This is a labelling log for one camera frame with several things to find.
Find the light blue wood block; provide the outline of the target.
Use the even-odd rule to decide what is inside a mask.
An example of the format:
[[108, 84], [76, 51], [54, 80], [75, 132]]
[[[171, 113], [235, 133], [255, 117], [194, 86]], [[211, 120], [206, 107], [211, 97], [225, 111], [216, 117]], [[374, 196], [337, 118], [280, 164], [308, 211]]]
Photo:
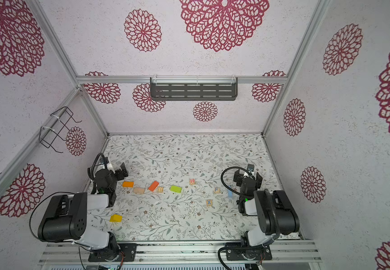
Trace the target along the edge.
[[230, 190], [227, 190], [228, 192], [228, 198], [232, 199], [233, 198], [233, 192]]

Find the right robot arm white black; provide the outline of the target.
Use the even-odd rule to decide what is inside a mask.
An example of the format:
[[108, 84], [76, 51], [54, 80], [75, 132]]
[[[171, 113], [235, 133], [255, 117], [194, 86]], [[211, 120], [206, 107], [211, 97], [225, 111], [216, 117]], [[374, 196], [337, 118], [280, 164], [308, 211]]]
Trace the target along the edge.
[[252, 171], [234, 173], [233, 181], [240, 188], [237, 206], [243, 216], [256, 217], [257, 227], [241, 237], [244, 248], [267, 246], [280, 236], [297, 233], [299, 218], [283, 190], [261, 189], [262, 177]]

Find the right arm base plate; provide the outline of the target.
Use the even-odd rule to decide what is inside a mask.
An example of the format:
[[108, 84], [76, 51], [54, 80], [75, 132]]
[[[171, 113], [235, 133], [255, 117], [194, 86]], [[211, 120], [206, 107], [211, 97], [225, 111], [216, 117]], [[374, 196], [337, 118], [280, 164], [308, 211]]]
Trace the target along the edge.
[[269, 261], [273, 258], [269, 246], [249, 246], [243, 249], [239, 243], [226, 243], [225, 247], [228, 261]]

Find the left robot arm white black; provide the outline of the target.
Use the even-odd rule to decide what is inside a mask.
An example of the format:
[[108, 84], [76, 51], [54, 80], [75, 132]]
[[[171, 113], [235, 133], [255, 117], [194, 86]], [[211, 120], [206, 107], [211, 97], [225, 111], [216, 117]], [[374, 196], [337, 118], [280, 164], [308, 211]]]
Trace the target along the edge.
[[96, 172], [88, 169], [95, 193], [52, 196], [38, 227], [42, 242], [71, 242], [90, 252], [90, 262], [123, 262], [126, 255], [111, 232], [101, 231], [88, 224], [88, 212], [114, 206], [119, 181], [128, 176], [124, 163], [114, 168], [112, 163], [99, 166]]

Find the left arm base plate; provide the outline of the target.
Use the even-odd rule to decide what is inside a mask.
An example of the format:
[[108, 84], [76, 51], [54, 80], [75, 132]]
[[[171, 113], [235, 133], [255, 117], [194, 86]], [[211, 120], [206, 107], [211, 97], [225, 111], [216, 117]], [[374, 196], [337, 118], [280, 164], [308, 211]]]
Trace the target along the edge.
[[92, 250], [88, 262], [133, 262], [137, 247], [137, 244], [129, 243], [110, 245], [104, 249]]

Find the blue X letter cube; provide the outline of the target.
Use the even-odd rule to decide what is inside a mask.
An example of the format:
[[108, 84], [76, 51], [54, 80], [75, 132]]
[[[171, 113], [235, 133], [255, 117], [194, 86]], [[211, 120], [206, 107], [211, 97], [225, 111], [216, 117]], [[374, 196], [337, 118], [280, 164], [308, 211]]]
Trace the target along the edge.
[[206, 206], [207, 207], [212, 207], [213, 206], [213, 200], [212, 199], [206, 200]]

